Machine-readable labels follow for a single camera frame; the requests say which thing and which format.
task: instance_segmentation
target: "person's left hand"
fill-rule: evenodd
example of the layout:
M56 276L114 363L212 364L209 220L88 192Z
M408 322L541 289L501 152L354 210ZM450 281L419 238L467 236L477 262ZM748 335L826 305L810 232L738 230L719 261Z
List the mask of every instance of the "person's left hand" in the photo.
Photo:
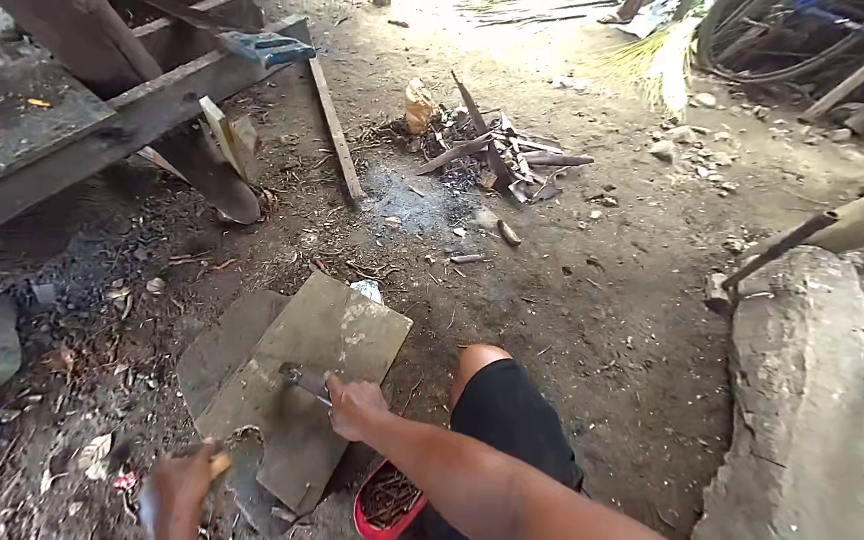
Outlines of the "person's left hand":
M205 439L194 455L166 455L152 465L151 489L158 501L156 539L196 538L202 505L212 484L210 460L216 450L215 441Z

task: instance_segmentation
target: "foot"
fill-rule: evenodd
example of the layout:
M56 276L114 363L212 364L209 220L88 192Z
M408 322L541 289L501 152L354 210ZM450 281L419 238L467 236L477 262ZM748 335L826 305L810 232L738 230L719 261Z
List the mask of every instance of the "foot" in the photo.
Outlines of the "foot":
M599 19L599 24L629 24L630 22L632 22L632 19L624 19L618 13L609 13Z

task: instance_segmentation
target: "person's right hand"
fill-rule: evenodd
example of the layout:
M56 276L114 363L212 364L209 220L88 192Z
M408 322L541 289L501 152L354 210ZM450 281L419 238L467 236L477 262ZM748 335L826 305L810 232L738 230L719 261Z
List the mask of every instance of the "person's right hand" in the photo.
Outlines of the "person's right hand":
M332 429L349 442L362 441L369 422L389 412L389 403L374 382L345 384L332 374L325 385L332 398L332 410L329 411Z

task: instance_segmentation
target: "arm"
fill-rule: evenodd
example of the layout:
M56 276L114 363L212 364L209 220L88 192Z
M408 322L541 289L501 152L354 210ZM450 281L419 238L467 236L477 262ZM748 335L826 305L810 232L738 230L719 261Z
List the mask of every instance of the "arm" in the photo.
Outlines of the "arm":
M472 540L661 538L472 437L396 416L377 384L342 384L333 375L328 385L336 432L388 458Z

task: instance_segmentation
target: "plastic bag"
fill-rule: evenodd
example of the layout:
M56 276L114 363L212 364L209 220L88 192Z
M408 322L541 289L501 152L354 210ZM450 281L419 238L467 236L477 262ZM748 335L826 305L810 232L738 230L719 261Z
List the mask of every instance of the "plastic bag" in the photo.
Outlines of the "plastic bag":
M427 132L437 109L438 105L423 80L419 77L409 80L405 87L405 121L409 124L409 131L416 135Z

